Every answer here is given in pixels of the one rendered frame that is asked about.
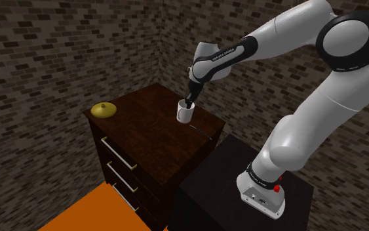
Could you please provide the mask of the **white mug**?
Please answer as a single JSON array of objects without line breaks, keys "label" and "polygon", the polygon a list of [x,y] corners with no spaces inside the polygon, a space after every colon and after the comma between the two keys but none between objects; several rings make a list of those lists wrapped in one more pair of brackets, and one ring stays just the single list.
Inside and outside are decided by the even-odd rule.
[{"label": "white mug", "polygon": [[177,121],[184,124],[189,123],[191,121],[194,109],[195,109],[194,102],[192,102],[191,106],[188,108],[184,99],[179,100],[176,113]]}]

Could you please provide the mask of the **thin dark pen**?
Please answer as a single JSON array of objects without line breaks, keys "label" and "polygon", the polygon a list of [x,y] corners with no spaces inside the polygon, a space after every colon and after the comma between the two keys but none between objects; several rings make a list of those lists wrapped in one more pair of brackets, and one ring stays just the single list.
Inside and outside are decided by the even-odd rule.
[{"label": "thin dark pen", "polygon": [[196,130],[197,132],[199,132],[200,134],[202,134],[203,136],[205,136],[206,138],[208,138],[209,140],[212,140],[212,137],[208,136],[206,133],[202,132],[200,129],[196,128],[194,125],[189,125],[191,128],[193,128],[194,130]]}]

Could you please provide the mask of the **dark wooden chest of drawers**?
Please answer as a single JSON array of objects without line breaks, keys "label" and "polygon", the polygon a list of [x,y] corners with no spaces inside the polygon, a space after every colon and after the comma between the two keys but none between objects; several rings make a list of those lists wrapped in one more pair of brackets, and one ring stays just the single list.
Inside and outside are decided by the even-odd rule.
[{"label": "dark wooden chest of drawers", "polygon": [[202,108],[194,109],[188,124],[180,123],[179,100],[155,83],[112,100],[117,111],[109,118],[83,112],[106,183],[151,231],[165,229],[179,184],[215,149],[225,126]]}]

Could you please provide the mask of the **yellow round lid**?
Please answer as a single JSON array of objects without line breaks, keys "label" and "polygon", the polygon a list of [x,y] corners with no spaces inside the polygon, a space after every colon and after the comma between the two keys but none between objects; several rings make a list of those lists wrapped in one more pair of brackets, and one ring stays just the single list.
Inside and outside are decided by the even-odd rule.
[{"label": "yellow round lid", "polygon": [[97,118],[108,118],[113,116],[117,111],[116,105],[110,102],[101,102],[95,104],[91,109],[90,112],[94,117]]}]

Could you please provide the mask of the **black robot stand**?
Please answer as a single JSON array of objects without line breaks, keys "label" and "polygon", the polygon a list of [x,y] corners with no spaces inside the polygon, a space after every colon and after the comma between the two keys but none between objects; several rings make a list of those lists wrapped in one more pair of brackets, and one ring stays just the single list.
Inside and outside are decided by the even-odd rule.
[{"label": "black robot stand", "polygon": [[279,219],[242,201],[236,179],[257,154],[228,135],[179,185],[168,231],[309,231],[314,188],[291,172],[282,176],[286,207]]}]

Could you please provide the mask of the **orange flat furniture top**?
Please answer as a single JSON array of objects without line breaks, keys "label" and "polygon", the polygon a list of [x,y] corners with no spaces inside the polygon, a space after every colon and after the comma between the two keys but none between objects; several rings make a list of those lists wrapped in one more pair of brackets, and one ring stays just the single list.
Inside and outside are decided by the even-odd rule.
[{"label": "orange flat furniture top", "polygon": [[60,213],[38,231],[150,231],[106,183]]}]

